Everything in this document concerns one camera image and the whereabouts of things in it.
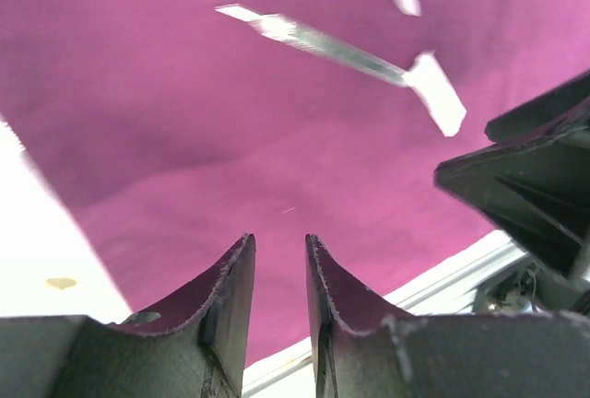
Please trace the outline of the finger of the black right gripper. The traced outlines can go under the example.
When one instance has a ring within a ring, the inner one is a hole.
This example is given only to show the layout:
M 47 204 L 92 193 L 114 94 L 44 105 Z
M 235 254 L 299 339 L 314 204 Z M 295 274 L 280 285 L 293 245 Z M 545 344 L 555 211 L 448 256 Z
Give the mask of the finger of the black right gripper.
M 436 185 L 561 278 L 589 276 L 589 75 L 488 122 L 490 146 L 439 164 Z

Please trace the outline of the white sterile packet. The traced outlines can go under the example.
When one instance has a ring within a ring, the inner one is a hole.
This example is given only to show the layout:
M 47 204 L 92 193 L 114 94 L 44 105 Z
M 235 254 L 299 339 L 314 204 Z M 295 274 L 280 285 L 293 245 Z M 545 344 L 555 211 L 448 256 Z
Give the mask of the white sterile packet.
M 419 96 L 441 133 L 445 137 L 457 135 L 466 117 L 466 108 L 434 52 L 419 54 L 403 78 Z

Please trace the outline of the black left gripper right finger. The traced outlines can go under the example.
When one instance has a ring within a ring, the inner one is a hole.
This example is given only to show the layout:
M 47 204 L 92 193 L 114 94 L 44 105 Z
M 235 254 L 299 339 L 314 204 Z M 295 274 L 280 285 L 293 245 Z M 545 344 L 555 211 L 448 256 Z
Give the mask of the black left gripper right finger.
M 589 321 L 570 312 L 417 316 L 387 302 L 308 235 L 319 397 L 585 397 Z

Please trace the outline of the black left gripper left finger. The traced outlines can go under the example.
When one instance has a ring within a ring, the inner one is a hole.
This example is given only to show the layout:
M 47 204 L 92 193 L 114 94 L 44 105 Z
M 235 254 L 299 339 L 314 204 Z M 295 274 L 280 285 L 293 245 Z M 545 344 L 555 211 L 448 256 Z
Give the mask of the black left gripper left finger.
M 4 318 L 4 397 L 239 397 L 255 238 L 120 324 L 88 316 Z

